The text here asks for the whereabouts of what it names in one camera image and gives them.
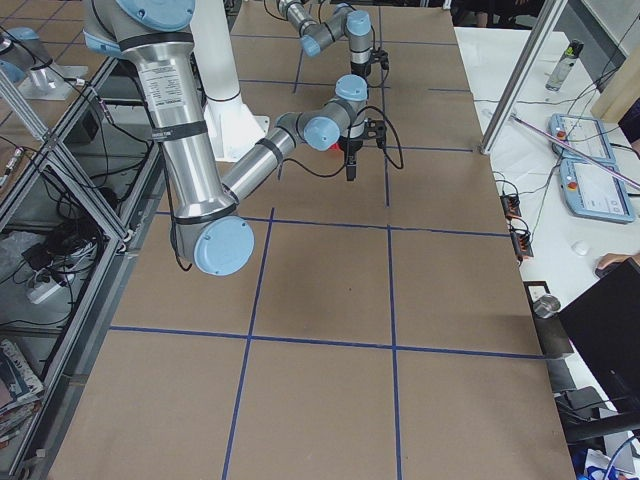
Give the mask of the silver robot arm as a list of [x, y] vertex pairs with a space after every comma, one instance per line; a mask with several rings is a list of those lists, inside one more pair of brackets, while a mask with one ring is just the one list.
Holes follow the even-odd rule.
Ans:
[[272, 1], [277, 15], [263, 2], [265, 11], [281, 21], [288, 22], [297, 31], [302, 50], [308, 57], [321, 52], [345, 38], [349, 46], [351, 73], [367, 79], [371, 72], [374, 48], [374, 30], [367, 11], [358, 10], [347, 3], [338, 4], [333, 14], [322, 21], [312, 16], [303, 1]]
[[351, 72], [320, 109], [283, 114], [265, 129], [242, 101], [221, 2], [84, 5], [87, 46], [130, 61], [138, 72], [152, 137], [163, 147], [178, 198], [171, 234], [176, 255], [210, 275], [229, 275], [247, 263], [254, 234], [237, 206], [297, 146], [324, 151], [364, 129], [373, 46], [369, 14], [340, 4], [318, 22], [298, 1], [280, 1], [277, 9], [309, 56], [346, 39]]

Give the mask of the person hand on table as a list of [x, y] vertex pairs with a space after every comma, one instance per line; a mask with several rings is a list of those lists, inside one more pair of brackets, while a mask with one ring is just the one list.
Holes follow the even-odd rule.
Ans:
[[636, 254], [607, 253], [599, 259], [596, 265], [596, 270], [597, 271], [606, 270], [611, 265], [620, 264], [629, 259], [632, 259], [636, 264], [638, 264], [640, 262], [640, 254], [639, 253], [636, 253]]

